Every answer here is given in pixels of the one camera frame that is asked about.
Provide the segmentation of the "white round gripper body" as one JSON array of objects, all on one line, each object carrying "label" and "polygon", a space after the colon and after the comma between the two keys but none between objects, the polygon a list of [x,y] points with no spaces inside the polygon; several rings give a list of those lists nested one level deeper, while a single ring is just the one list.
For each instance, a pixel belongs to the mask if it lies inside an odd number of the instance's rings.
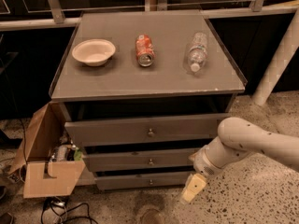
[{"label": "white round gripper body", "polygon": [[200,148],[192,164],[194,170],[205,178],[219,175],[225,166],[223,156],[211,147]]}]

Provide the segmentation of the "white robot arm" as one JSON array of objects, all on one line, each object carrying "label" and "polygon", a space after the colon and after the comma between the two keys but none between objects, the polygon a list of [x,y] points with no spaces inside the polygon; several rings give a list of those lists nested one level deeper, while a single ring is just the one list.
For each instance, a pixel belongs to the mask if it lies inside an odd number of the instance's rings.
[{"label": "white robot arm", "polygon": [[299,138],[268,132],[247,120],[230,117],[218,126],[217,137],[190,156],[194,174],[189,175],[180,199],[190,203],[208,179],[250,153],[261,153],[294,171],[299,171]]}]

